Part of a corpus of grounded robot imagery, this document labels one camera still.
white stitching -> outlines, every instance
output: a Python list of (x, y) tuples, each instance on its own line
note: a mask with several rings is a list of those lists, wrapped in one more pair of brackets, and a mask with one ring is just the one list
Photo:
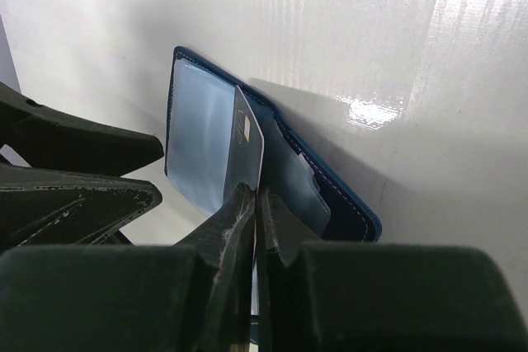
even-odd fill
[[(176, 56), (182, 56), (183, 58), (191, 61), (192, 63), (195, 63), (195, 61), (193, 61), (191, 58), (187, 57), (184, 53), (177, 53)], [(257, 101), (258, 103), (266, 106), (266, 104), (261, 101), (260, 99), (256, 98), (255, 96), (251, 95), (251, 94), (248, 94), (253, 100)], [(342, 196), (345, 201), (357, 212), (357, 214), (361, 217), (361, 220), (363, 220), (363, 224), (365, 224), (365, 234), (363, 234), (363, 238), (361, 239), (362, 242), (365, 241), (366, 239), (366, 234), (368, 233), (369, 231), (369, 224), (366, 222), (365, 218), (360, 214), (360, 211), (357, 210), (356, 206), (341, 192), (341, 190), (336, 186), (334, 185), (322, 172), (321, 170), (318, 168), (317, 165), (314, 164), (314, 162), (310, 159), (309, 155), (307, 153), (304, 152), (304, 150), (302, 148), (300, 148), (296, 142), (294, 142), (294, 140), (290, 137), (289, 133), (287, 132), (287, 128), (285, 127), (285, 125), (280, 121), (280, 120), (277, 120), (276, 119), (276, 122), (278, 124), (280, 124), (282, 126), (282, 128), (285, 130), (285, 134), (283, 134), (283, 136), (285, 136), (286, 139), (288, 139), (301, 153), (303, 153), (304, 155), (304, 158), (306, 158), (312, 165), (313, 167), (315, 167), (315, 169), (317, 169), (317, 171), (321, 174), (321, 176), (324, 178), (325, 181), (327, 181), (338, 193), (340, 196)]]

wallet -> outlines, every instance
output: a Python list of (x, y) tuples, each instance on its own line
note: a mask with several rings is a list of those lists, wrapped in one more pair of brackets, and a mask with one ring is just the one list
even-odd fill
[(208, 217), (243, 182), (279, 195), (322, 239), (375, 242), (381, 235), (378, 217), (275, 103), (184, 47), (172, 61), (165, 174)]

white wall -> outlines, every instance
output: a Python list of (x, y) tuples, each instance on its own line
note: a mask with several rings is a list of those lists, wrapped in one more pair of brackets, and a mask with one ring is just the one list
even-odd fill
[[(476, 246), (528, 317), (528, 0), (0, 0), (21, 89), (163, 140), (172, 48), (275, 97), (380, 216), (383, 242)], [(127, 227), (203, 217), (163, 177)]]

blue leather wallet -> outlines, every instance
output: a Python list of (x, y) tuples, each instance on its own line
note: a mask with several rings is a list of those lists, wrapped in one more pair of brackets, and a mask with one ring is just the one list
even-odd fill
[(256, 89), (184, 47), (174, 49), (167, 104), (165, 173), (205, 214), (224, 198), (233, 98), (239, 87), (264, 137), (267, 184), (323, 239), (377, 241), (378, 217)]

card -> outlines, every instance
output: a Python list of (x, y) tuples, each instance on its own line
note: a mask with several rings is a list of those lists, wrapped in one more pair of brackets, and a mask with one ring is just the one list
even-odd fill
[(238, 183), (257, 191), (264, 155), (264, 137), (248, 100), (235, 87), (233, 124), (229, 145), (228, 168), (225, 175), (224, 200)]

